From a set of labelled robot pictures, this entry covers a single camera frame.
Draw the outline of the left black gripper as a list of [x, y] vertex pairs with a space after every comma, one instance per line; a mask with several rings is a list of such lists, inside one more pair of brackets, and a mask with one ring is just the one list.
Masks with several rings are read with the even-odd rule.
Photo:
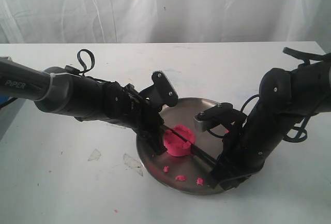
[[118, 82], [107, 82], [102, 90], [102, 110], [112, 124], [132, 129], [156, 155], [166, 152], [160, 132], [163, 120], [158, 109], [153, 108], [132, 84], [122, 87]]

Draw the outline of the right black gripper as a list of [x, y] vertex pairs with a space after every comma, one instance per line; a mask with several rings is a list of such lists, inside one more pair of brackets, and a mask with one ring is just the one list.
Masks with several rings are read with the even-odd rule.
[[237, 188], [244, 175], [259, 172], [266, 158], [304, 116], [286, 112], [291, 103], [290, 72], [273, 68], [259, 86], [259, 100], [237, 138], [223, 139], [223, 151], [208, 174], [211, 188]]

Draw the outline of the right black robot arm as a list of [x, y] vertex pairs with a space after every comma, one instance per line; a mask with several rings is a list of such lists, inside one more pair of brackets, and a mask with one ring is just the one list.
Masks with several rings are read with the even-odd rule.
[[281, 141], [305, 141], [310, 118], [330, 112], [330, 54], [287, 47], [283, 52], [303, 63], [292, 71], [273, 68], [263, 76], [259, 100], [246, 120], [227, 128], [222, 153], [206, 176], [211, 188], [236, 188], [263, 168]]

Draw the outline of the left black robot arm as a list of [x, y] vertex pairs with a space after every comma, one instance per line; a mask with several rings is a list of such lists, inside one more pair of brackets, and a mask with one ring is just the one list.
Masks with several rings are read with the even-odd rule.
[[45, 113], [130, 128], [157, 155], [166, 151], [160, 128], [163, 119], [131, 84], [98, 82], [71, 74], [67, 68], [37, 71], [1, 58], [1, 94], [31, 100]]

